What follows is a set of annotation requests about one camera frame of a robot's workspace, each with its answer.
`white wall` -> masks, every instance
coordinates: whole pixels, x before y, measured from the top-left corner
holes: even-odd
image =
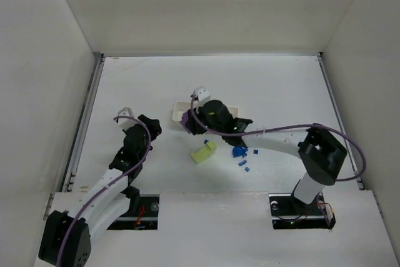
[[[94,51],[323,51],[352,0],[68,0]]]
[[[0,265],[37,255],[94,58],[65,0],[0,0]]]
[[[400,0],[354,0],[323,60],[346,130],[368,160],[364,177],[377,196],[400,257]]]

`white floor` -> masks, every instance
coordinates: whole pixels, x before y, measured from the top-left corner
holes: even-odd
[[[324,190],[337,219],[332,231],[273,230],[267,193],[291,192],[305,171],[300,160],[250,151],[247,173],[220,138],[191,136],[171,121],[174,103],[205,86],[260,126],[317,122],[338,129],[316,57],[107,58],[102,73],[74,192],[57,193],[52,209],[71,207],[108,168],[124,137],[112,118],[129,106],[163,128],[133,184],[160,193],[159,229],[108,231],[87,267],[397,266],[374,196],[355,181]],[[205,138],[218,149],[196,165],[189,153]],[[347,159],[340,177],[352,175]]]
[[[136,116],[159,119],[163,128],[133,184],[142,193],[290,193],[305,172],[300,160],[266,149],[258,155],[250,151],[247,173],[221,138],[192,136],[173,124],[174,103],[189,101],[199,86],[208,88],[213,99],[237,106],[239,117],[260,126],[317,122],[339,129],[315,56],[107,58],[102,73],[74,191],[86,191],[107,169],[124,138],[112,118],[129,106]],[[189,153],[203,147],[205,138],[219,147],[213,157],[197,166]],[[352,175],[347,159],[339,177]],[[327,189],[357,188],[353,181]]]
[[[57,193],[52,209],[84,193]],[[337,224],[273,229],[266,193],[161,193],[157,231],[107,231],[86,267],[395,267],[370,191],[326,191]],[[36,260],[34,267],[50,267]]]

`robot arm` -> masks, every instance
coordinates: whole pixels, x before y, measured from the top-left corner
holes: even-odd
[[[133,117],[129,108],[118,112],[118,116]],[[149,130],[151,141],[161,134],[159,121],[149,119],[145,115],[138,117]],[[79,200],[69,211],[53,211],[47,218],[39,258],[54,266],[61,248],[61,242],[73,220],[80,210],[85,210],[71,228],[61,256],[62,267],[83,267],[89,258],[91,245],[94,244],[115,221],[127,211],[135,211],[139,204],[140,191],[131,186],[139,175],[143,164],[138,165],[133,172],[123,176],[114,184],[111,181],[121,177],[143,160],[148,149],[148,134],[140,125],[131,119],[122,119],[119,123],[126,136],[123,147],[117,152],[109,165],[109,169],[94,187]],[[90,205],[88,201],[96,197]]]
[[[266,148],[301,159],[306,173],[292,192],[295,199],[310,204],[325,186],[335,184],[347,150],[328,130],[308,128],[264,133],[265,128],[255,127],[250,119],[233,118],[222,102],[211,100],[205,88],[196,89],[192,97],[197,101],[194,110],[197,118],[191,109],[183,114],[181,124],[187,132],[205,133],[200,121],[207,129],[226,134],[222,138],[232,146]],[[245,131],[258,133],[242,135]]]

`yellow block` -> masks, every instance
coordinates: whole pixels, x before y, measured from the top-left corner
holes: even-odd
[[[217,149],[217,146],[214,142],[208,141],[205,147],[201,148],[196,153],[191,153],[190,156],[197,163],[200,164],[207,160]]]

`blue toy piece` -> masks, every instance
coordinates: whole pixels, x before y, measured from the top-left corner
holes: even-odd
[[[243,162],[240,162],[238,165],[239,165],[239,166],[243,166],[243,165],[246,164],[246,163],[247,163],[247,161],[244,160]]]
[[[238,158],[241,156],[244,158],[245,156],[248,155],[247,154],[248,150],[249,150],[248,148],[244,148],[244,147],[240,147],[240,146],[233,147],[233,150],[232,150],[233,157]]]

